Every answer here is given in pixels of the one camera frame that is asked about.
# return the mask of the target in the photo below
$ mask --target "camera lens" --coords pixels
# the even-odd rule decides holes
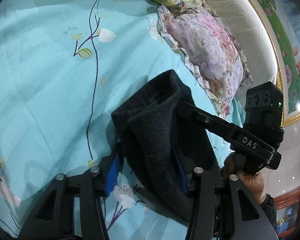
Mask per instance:
[[[259,94],[256,94],[256,95],[254,96],[254,98],[253,98],[253,104],[254,104],[255,106],[257,106],[257,105],[259,104],[259,102],[260,102],[260,95],[259,95]]]
[[[263,95],[262,101],[263,101],[264,104],[268,103],[268,101],[269,101],[269,94],[267,92]]]

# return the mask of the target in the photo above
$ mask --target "human hand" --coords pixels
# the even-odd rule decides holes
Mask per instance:
[[[262,171],[259,171],[257,176],[250,175],[244,171],[236,171],[235,164],[232,159],[234,154],[235,153],[231,153],[226,158],[224,163],[225,166],[221,169],[221,176],[227,178],[230,174],[237,174],[260,205],[266,199],[266,194],[264,193],[265,180],[262,175]]]

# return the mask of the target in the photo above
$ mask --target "green grass in painting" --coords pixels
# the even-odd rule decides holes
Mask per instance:
[[[271,11],[271,15],[267,15],[269,22],[274,30],[274,33],[279,37],[278,43],[281,51],[286,52],[286,57],[283,57],[285,65],[288,65],[292,73],[292,82],[288,89],[289,94],[289,109],[288,113],[292,113],[296,110],[296,104],[300,103],[300,76],[296,70],[296,61],[292,54],[292,47],[287,33],[285,32],[279,17],[277,16],[274,8],[274,2],[272,0],[259,0],[259,4],[264,11],[268,9]]]

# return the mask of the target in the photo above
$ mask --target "black sleeve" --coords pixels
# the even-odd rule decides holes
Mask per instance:
[[[269,194],[266,194],[266,199],[260,204],[262,210],[269,219],[274,230],[277,229],[277,211],[275,210],[274,199]]]

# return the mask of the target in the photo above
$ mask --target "gold picture frame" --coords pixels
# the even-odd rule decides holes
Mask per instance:
[[[263,26],[266,29],[266,32],[270,38],[272,47],[274,49],[274,54],[277,60],[278,64],[278,72],[277,72],[277,79],[276,79],[276,85],[279,89],[283,92],[283,114],[282,114],[282,127],[289,126],[297,121],[300,120],[300,111],[295,113],[288,114],[288,85],[287,82],[283,82],[283,80],[286,80],[286,73],[285,73],[285,66],[283,62],[283,57],[281,55],[281,50],[279,43],[277,41],[276,35],[274,33],[274,30],[267,18],[267,15],[263,11],[262,7],[260,6],[259,2],[257,0],[248,0],[249,3],[252,5],[253,9],[259,16]]]

